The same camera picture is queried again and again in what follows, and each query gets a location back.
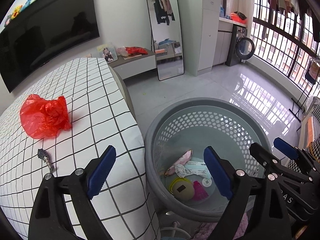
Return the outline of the orange basin on counter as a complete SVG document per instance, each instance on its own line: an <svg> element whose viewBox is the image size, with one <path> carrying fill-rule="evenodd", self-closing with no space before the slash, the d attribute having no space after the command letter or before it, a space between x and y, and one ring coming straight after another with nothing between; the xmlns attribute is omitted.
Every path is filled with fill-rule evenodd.
<svg viewBox="0 0 320 240"><path fill-rule="evenodd" d="M247 24L247 17L242 12L232 12L230 19L241 24Z"/></svg>

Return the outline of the crumpled white paper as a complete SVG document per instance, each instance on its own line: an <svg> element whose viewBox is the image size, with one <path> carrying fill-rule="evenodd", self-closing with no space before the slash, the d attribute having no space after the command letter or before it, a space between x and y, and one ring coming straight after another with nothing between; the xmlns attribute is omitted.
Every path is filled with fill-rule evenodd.
<svg viewBox="0 0 320 240"><path fill-rule="evenodd" d="M184 165L182 164L176 164L175 165L175 173L180 177L180 178L185 178L187 176L191 175L191 171L187 169Z"/></svg>

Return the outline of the black wall television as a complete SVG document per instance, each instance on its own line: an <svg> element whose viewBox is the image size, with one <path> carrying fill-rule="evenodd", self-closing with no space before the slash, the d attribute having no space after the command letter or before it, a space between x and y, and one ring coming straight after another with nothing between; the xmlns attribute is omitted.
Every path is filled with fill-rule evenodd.
<svg viewBox="0 0 320 240"><path fill-rule="evenodd" d="M65 51L99 37L94 0L39 0L1 31L1 77L12 92Z"/></svg>

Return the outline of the framed cartoon picture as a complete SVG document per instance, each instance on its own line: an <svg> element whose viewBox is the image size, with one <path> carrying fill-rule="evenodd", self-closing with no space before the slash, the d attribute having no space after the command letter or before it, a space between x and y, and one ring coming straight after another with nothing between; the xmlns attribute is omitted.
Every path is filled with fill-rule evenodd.
<svg viewBox="0 0 320 240"><path fill-rule="evenodd" d="M117 61L118 56L116 53L116 49L112 42L108 42L106 44L102 44L97 46L98 54L101 58L105 59L107 63L111 63Z"/></svg>

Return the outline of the front-load washing machine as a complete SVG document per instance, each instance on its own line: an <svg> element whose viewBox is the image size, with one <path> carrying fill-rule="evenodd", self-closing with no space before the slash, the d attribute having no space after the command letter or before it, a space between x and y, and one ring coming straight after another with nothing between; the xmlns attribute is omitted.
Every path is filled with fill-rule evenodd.
<svg viewBox="0 0 320 240"><path fill-rule="evenodd" d="M229 67L249 60L255 52L254 42L247 37L247 28L233 25L229 52L225 64Z"/></svg>

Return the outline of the light blue wet-wipe pack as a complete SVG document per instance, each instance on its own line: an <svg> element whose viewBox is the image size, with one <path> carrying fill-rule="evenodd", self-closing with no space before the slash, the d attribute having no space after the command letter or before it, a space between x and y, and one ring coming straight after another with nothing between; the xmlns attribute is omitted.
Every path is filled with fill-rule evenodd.
<svg viewBox="0 0 320 240"><path fill-rule="evenodd" d="M184 167L188 176L196 175L204 179L210 179L212 177L204 162L188 161Z"/></svg>

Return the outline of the red plastic bag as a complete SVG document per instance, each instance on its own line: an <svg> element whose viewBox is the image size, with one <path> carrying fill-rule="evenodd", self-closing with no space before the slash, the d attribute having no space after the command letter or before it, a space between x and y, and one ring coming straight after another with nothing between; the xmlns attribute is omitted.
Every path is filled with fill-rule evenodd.
<svg viewBox="0 0 320 240"><path fill-rule="evenodd" d="M72 127L64 96L46 100L30 94L20 109L20 120L26 134L33 139L53 138L60 130Z"/></svg>

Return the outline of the grey fabric bow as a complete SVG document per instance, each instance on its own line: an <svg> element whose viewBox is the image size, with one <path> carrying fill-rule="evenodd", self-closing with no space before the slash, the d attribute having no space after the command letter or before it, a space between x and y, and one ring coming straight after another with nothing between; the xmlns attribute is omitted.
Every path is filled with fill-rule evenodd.
<svg viewBox="0 0 320 240"><path fill-rule="evenodd" d="M44 149L38 149L37 150L37 157L39 159L41 159L49 168L50 173L54 172L54 166L52 164L50 155L48 154L47 151L45 151Z"/></svg>

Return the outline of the pink snack wrapper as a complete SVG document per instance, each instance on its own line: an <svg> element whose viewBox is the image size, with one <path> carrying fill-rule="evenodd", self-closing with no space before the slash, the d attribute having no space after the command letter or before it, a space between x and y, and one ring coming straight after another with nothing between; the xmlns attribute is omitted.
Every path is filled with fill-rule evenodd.
<svg viewBox="0 0 320 240"><path fill-rule="evenodd" d="M193 150L188 150L184 155L182 155L176 162L174 162L164 173L165 176L171 176L175 173L175 168L177 165L185 165L193 155Z"/></svg>

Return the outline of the magenta mesh net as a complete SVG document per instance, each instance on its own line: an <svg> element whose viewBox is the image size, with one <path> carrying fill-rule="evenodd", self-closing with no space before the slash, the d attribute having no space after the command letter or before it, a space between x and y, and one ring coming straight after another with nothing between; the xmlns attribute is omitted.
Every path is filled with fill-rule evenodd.
<svg viewBox="0 0 320 240"><path fill-rule="evenodd" d="M207 191L203 188L203 186L198 182L193 182L194 187L194 196L192 200L194 201L201 201L209 197Z"/></svg>

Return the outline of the red bag on cabinet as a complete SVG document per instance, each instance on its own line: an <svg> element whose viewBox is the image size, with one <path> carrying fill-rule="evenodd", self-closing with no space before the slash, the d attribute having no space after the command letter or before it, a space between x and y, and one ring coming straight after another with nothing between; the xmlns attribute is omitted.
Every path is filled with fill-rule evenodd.
<svg viewBox="0 0 320 240"><path fill-rule="evenodd" d="M142 47L125 47L126 52L129 56L134 54L147 55L148 51Z"/></svg>

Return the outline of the cream plush doll head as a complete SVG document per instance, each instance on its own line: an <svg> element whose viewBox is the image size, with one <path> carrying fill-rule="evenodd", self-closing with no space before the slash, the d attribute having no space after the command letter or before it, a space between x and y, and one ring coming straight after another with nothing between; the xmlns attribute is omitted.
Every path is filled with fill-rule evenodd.
<svg viewBox="0 0 320 240"><path fill-rule="evenodd" d="M169 192L178 200L188 201L195 196L194 186L186 178L175 178L169 185Z"/></svg>

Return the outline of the black drying rack stand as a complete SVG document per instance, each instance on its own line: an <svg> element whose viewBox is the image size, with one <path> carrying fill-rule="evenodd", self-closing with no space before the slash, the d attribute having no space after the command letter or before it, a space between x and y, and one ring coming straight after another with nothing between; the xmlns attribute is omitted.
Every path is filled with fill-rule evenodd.
<svg viewBox="0 0 320 240"><path fill-rule="evenodd" d="M315 85L318 84L319 80L319 56L314 58L312 57L308 62L308 67L305 71L304 79L306 81L306 86L303 89L303 92L301 93L298 100L291 99L292 100L292 107L289 109L290 113L295 117L295 119L301 123L301 119L299 117L300 112L302 111L304 103L306 103L310 93L312 92L312 89ZM300 102L302 100L303 95L305 94L305 91L308 87L308 85L311 86L309 91L307 92L305 99L303 102Z"/></svg>

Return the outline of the checkered fabric sofa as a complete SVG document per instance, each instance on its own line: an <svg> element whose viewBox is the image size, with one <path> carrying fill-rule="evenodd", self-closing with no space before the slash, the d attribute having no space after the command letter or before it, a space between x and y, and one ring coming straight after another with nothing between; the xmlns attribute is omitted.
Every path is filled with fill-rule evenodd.
<svg viewBox="0 0 320 240"><path fill-rule="evenodd" d="M302 120L298 148L319 162L319 97L314 96Z"/></svg>

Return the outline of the grid pattern tablecloth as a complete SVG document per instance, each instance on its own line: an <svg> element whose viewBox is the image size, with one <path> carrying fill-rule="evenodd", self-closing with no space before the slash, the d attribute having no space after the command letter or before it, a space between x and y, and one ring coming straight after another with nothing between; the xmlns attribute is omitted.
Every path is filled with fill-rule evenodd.
<svg viewBox="0 0 320 240"><path fill-rule="evenodd" d="M65 97L71 129L33 139L20 122L31 94ZM48 173L37 157L48 152L55 176L67 176L116 149L116 162L92 204L114 239L160 239L158 218L146 187L144 142L127 100L105 60L79 58L52 71L19 96L1 115L1 210L22 239L28 238L33 203Z"/></svg>

